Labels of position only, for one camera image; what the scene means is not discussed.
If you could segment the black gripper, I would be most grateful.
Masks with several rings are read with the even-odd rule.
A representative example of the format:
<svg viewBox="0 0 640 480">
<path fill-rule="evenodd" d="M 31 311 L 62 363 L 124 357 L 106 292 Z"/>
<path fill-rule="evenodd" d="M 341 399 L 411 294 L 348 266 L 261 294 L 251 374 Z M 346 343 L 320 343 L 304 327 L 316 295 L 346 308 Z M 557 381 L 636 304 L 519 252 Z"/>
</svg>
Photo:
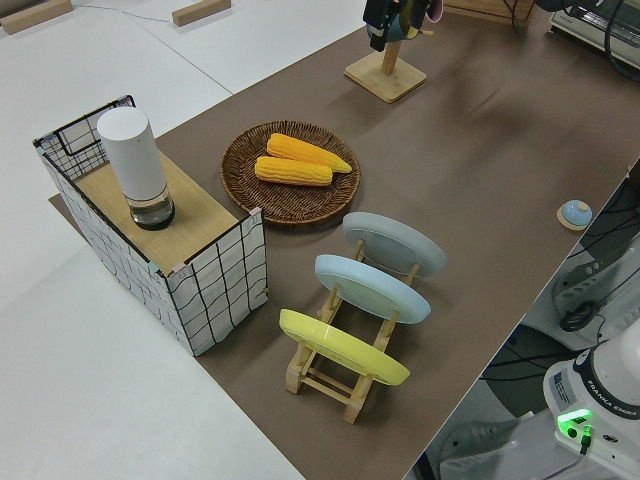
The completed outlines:
<svg viewBox="0 0 640 480">
<path fill-rule="evenodd" d="M 383 51 L 387 43 L 390 24 L 399 11 L 400 1 L 367 0 L 363 12 L 363 21 L 369 26 L 370 47 Z"/>
</svg>

